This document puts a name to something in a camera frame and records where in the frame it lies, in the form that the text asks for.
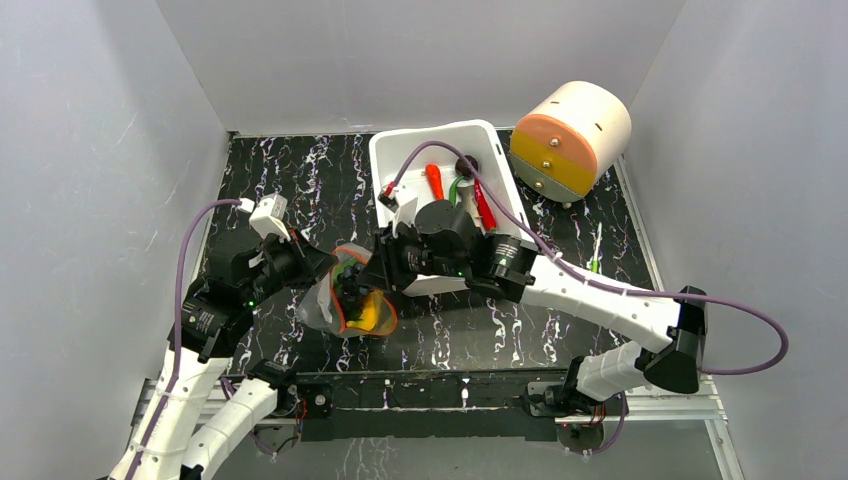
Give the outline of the dark toy grapes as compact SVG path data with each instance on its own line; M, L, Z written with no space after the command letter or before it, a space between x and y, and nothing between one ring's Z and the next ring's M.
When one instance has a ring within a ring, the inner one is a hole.
M358 282L364 265L356 258L349 258L340 265L334 279L334 292L346 318L360 316L369 288Z

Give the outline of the clear zip bag orange zipper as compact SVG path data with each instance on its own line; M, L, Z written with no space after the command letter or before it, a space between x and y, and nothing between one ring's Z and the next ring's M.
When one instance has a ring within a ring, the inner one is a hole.
M349 258L356 258L365 266L372 253L361 246L348 243L334 249L333 254L337 259L335 265L328 275L312 286L304 295L296 310L296 320L312 329L339 338L372 336L346 328L346 317L334 292L334 279L340 270L340 265ZM371 287L368 288L369 293L380 291Z

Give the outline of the yellow toy banana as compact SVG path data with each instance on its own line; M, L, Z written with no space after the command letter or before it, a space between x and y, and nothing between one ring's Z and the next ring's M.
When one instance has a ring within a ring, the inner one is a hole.
M397 327L395 307L381 291L373 291L364 299L361 311L346 317L345 326L362 334L387 336Z

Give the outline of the white plastic bin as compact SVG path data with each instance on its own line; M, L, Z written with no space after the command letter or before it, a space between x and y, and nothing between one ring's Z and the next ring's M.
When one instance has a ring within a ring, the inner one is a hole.
M378 225L378 207L382 190L393 181L404 161L420 144L427 141L441 141L452 145L461 153L471 155L479 162L482 181L489 187L484 195L497 221L497 231L519 236L529 241L531 237L516 227L500 212L494 204L499 200L509 212L519 220L526 218L521 196L515 178L506 157L506 148L501 145L495 127L481 119L453 122L428 128L409 128L384 131L369 141L369 160L373 197L375 201L376 221ZM457 177L455 163L457 157L448 150L429 146L422 150L404 172L399 183L413 180L426 180L425 166L435 164L441 170L443 189L447 191Z

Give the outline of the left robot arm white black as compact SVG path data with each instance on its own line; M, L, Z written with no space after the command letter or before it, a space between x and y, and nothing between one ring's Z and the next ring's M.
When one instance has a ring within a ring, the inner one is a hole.
M296 229L269 234L256 247L210 259L177 305L150 404L112 479L211 479L238 444L269 414L294 411L293 374L263 360L213 417L203 407L253 327L254 309L284 289L316 285L336 262Z

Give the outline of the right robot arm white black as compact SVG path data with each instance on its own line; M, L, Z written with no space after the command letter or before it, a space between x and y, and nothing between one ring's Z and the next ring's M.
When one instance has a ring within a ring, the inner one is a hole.
M627 337L620 347L573 359L561 384L530 392L536 416L587 414L643 386L678 394L699 390L703 305L653 299L626 284L604 290L599 275L542 258L535 243L519 236L485 233L447 200L426 205L411 224L391 222L375 233L374 251L357 282L402 291L420 276L458 278L487 298L555 309Z

